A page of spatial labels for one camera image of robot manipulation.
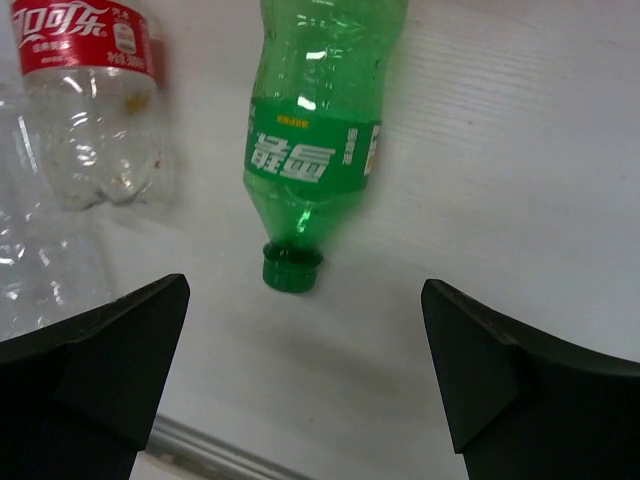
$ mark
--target sprite bottle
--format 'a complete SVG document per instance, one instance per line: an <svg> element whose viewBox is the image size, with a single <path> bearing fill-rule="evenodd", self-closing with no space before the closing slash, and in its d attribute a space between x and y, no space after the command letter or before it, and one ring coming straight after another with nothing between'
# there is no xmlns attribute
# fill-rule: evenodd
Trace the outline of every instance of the sprite bottle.
<svg viewBox="0 0 640 480"><path fill-rule="evenodd" d="M323 243L362 199L407 3L261 1L244 183L271 239L263 278L276 290L313 288Z"/></svg>

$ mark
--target empty plastic bottle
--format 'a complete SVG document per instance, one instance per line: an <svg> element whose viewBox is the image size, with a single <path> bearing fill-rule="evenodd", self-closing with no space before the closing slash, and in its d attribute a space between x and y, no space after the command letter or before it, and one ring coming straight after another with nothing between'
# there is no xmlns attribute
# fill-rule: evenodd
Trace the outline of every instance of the empty plastic bottle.
<svg viewBox="0 0 640 480"><path fill-rule="evenodd" d="M277 290L313 288L323 242L363 197L407 3L261 2L244 183L271 239L263 278Z"/></svg>
<svg viewBox="0 0 640 480"><path fill-rule="evenodd" d="M134 0L13 0L43 166L61 206L138 199L159 165L150 23Z"/></svg>

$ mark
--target white table surface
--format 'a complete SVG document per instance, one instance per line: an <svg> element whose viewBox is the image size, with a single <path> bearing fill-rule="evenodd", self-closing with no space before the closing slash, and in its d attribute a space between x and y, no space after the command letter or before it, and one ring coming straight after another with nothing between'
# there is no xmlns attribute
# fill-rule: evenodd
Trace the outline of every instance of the white table surface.
<svg viewBox="0 0 640 480"><path fill-rule="evenodd" d="M124 293L184 272L160 411L323 480L466 478L419 294L439 277L567 340L640 360L640 3L413 0L368 208L313 295L260 278L242 183L255 0L155 0L183 197L100 222Z"/></svg>
<svg viewBox="0 0 640 480"><path fill-rule="evenodd" d="M202 480L202 478L141 453L133 466L129 480Z"/></svg>

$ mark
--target crumpled plastic bottle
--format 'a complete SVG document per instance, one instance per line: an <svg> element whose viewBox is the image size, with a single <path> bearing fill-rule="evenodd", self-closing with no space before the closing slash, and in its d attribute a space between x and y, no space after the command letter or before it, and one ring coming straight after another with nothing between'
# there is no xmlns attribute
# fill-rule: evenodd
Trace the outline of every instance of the crumpled plastic bottle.
<svg viewBox="0 0 640 480"><path fill-rule="evenodd" d="M26 95L0 81L0 341L112 300L91 218L59 209L33 125Z"/></svg>

